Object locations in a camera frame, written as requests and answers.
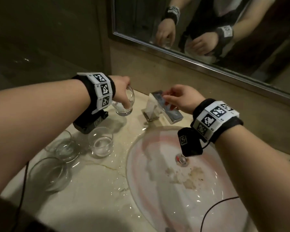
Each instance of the silver mirror frame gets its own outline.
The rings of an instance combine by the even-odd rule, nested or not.
[[[175,53],[170,50],[158,47],[156,45],[143,42],[141,40],[126,36],[116,32],[115,27],[115,0],[106,0],[107,8],[107,25],[108,37],[114,41],[122,42],[127,45],[135,46],[136,48],[157,55],[166,60],[178,63],[182,66],[194,69],[198,72],[216,77],[220,80],[227,81],[233,85],[242,87],[249,91],[268,97],[272,100],[287,104],[290,106],[290,93],[284,92],[269,84],[257,81],[253,78],[248,78],[235,72],[222,70],[217,67],[199,62],[182,54]]]

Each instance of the faucet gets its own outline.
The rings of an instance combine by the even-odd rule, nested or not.
[[[148,122],[156,120],[163,113],[170,124],[175,124],[183,119],[182,114],[178,110],[170,110],[171,105],[165,105],[165,100],[162,97],[162,90],[149,94],[146,108],[142,110]]]

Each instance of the countertop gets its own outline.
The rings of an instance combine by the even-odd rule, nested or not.
[[[73,125],[67,130],[83,147],[83,152],[72,167],[72,180],[61,192],[49,195],[27,184],[23,210],[45,225],[59,232],[116,231],[154,232],[137,208],[126,180],[126,157],[132,143],[146,130],[170,125],[165,117],[147,123],[141,109],[146,107],[148,96],[135,91],[132,113],[121,117],[112,106],[106,110],[109,117],[100,126],[114,132],[114,151],[102,159],[90,156],[87,136]],[[183,113],[183,120],[175,126],[187,127],[192,116]],[[39,152],[29,164],[29,171],[47,152]],[[7,185],[1,197],[18,206],[23,184],[24,169]]]

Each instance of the black wire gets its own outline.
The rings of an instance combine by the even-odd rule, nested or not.
[[[202,147],[202,149],[205,149],[208,145],[209,145],[209,142],[204,147]]]
[[[204,215],[204,217],[203,217],[200,232],[202,232],[203,223],[204,223],[204,220],[205,220],[206,215],[209,213],[209,211],[210,211],[213,207],[215,207],[217,204],[220,204],[220,203],[222,203],[222,202],[224,202],[224,201],[227,201],[227,200],[230,200],[230,199],[237,199],[237,198],[239,198],[239,196],[232,197],[232,198],[228,198],[228,199],[223,199],[223,200],[220,200],[219,202],[215,203],[212,207],[210,207],[209,210],[207,210],[207,212],[205,213],[205,215]]]
[[[24,182],[23,182],[23,190],[22,190],[22,196],[20,197],[20,202],[18,205],[18,208],[15,213],[15,224],[13,228],[11,229],[11,232],[14,232],[17,228],[18,222],[19,222],[19,215],[20,215],[20,209],[22,208],[23,200],[24,200],[24,195],[25,195],[25,189],[26,189],[26,181],[27,181],[27,173],[28,173],[28,167],[29,167],[29,161],[26,164],[25,168],[25,175],[24,175]]]

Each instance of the oval sink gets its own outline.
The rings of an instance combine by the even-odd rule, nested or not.
[[[139,210],[159,232],[199,232],[206,211],[237,193],[214,148],[189,158],[186,167],[175,157],[181,153],[177,132],[163,127],[146,132],[134,142],[127,159],[127,180]],[[240,199],[213,207],[202,231],[243,231],[248,213]]]

